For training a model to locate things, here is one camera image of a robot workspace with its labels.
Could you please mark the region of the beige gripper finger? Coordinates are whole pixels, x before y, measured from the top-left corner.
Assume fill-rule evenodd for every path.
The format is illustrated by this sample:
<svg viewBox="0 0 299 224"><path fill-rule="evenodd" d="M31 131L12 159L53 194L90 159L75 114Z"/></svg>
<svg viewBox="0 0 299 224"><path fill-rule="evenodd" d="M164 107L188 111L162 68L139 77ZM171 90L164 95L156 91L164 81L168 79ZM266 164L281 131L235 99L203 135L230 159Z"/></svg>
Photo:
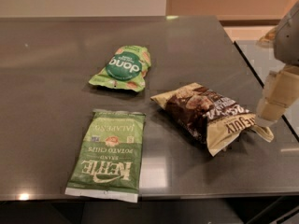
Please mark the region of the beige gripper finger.
<svg viewBox="0 0 299 224"><path fill-rule="evenodd" d="M276 123L299 98L299 67L286 64L267 76L257 109L255 122L261 127Z"/></svg>

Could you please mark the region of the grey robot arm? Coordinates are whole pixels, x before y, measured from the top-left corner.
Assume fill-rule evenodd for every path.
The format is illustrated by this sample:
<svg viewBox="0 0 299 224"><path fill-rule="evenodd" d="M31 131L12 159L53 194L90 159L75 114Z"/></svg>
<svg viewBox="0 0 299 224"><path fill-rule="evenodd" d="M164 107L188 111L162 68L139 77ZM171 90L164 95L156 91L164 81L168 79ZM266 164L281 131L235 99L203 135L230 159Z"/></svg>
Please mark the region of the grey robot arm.
<svg viewBox="0 0 299 224"><path fill-rule="evenodd" d="M278 72L270 71L265 80L255 117L262 127L276 123L299 98L299 1L278 24L274 56L284 67Z"/></svg>

